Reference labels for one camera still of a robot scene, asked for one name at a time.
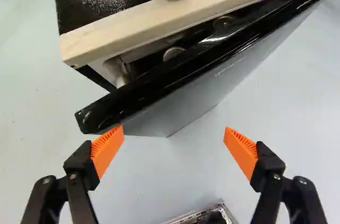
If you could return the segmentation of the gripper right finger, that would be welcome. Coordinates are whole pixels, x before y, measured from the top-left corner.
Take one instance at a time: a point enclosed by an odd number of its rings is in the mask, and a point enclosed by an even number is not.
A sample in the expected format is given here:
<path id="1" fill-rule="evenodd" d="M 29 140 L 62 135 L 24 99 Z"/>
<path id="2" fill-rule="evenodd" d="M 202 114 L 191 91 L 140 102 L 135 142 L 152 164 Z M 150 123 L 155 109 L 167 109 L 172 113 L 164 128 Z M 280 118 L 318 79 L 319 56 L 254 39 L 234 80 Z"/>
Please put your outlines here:
<path id="1" fill-rule="evenodd" d="M 284 161 L 263 142 L 227 127 L 224 143 L 250 186 L 260 193 L 251 223 L 276 223 L 282 203 L 290 223 L 327 223 L 314 183 L 302 176 L 286 178 Z"/>

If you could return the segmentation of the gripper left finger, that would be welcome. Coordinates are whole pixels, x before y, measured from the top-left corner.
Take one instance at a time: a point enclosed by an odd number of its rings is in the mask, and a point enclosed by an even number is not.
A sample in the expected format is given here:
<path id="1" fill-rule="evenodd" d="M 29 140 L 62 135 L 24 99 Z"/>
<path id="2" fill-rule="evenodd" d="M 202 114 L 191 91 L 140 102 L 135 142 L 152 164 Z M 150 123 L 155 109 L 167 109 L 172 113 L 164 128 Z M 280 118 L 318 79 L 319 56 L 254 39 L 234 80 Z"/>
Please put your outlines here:
<path id="1" fill-rule="evenodd" d="M 123 126 L 119 125 L 82 143 L 64 161 L 64 177 L 49 175 L 35 182 L 21 223 L 59 223 L 65 203 L 73 223 L 98 223 L 88 193 L 97 188 L 123 142 Z"/>

